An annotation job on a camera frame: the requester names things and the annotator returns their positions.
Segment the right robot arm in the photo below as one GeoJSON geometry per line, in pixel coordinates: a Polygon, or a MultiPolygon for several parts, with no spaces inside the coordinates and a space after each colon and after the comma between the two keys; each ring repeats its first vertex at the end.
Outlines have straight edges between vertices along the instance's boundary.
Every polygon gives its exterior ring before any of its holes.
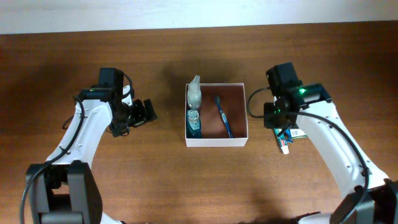
{"type": "Polygon", "coordinates": [[[342,201],[332,213],[307,213],[294,223],[397,223],[397,182],[373,163],[340,118],[320,83],[304,85],[292,63],[266,72],[276,100],[264,104],[264,126],[301,129],[329,168],[342,201]]]}

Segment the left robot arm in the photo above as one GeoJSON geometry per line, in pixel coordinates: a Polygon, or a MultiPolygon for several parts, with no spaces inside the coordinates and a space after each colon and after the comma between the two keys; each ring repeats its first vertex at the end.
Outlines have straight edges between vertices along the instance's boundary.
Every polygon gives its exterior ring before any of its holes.
{"type": "Polygon", "coordinates": [[[134,97],[132,81],[117,68],[101,68],[97,84],[74,97],[75,112],[64,124],[62,140],[46,161],[31,164],[19,221],[30,204],[34,223],[118,223],[103,210],[91,167],[106,131],[115,138],[157,119],[152,102],[134,97]]]}

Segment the teal mouthwash bottle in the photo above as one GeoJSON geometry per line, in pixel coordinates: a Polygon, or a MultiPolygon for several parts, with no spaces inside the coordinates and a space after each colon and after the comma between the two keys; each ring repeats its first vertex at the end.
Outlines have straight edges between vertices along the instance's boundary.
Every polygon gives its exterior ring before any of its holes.
{"type": "Polygon", "coordinates": [[[187,138],[201,138],[200,114],[197,110],[188,110],[186,115],[187,138]]]}

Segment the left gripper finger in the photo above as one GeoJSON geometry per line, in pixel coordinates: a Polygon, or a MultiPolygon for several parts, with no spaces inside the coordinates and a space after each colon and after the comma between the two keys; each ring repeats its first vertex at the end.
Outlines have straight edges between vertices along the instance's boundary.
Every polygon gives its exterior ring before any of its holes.
{"type": "Polygon", "coordinates": [[[150,99],[144,100],[144,107],[146,109],[146,120],[148,122],[156,120],[157,115],[150,99]]]}
{"type": "Polygon", "coordinates": [[[144,104],[141,100],[135,100],[130,106],[131,115],[129,125],[133,128],[138,128],[139,126],[147,122],[147,113],[144,104]]]}

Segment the clear spray bottle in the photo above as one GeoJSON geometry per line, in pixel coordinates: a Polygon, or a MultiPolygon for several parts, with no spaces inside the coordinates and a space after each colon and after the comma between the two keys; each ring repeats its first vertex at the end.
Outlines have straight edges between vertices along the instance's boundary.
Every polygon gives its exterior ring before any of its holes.
{"type": "Polygon", "coordinates": [[[193,110],[198,110],[201,106],[201,89],[199,75],[196,75],[195,78],[188,85],[187,103],[188,107],[193,110]]]}

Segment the blue white toothbrush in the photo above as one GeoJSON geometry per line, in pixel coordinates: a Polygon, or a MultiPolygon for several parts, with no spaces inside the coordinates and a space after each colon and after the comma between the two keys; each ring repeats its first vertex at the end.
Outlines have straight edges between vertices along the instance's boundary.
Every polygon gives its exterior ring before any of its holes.
{"type": "Polygon", "coordinates": [[[218,95],[214,96],[214,101],[215,101],[216,106],[218,108],[218,111],[220,113],[221,120],[222,120],[223,124],[225,125],[226,131],[228,133],[228,137],[229,138],[233,138],[233,134],[231,132],[231,129],[230,129],[230,126],[229,126],[229,123],[228,123],[228,119],[227,119],[225,113],[223,112],[223,110],[221,108],[220,97],[218,95]]]}

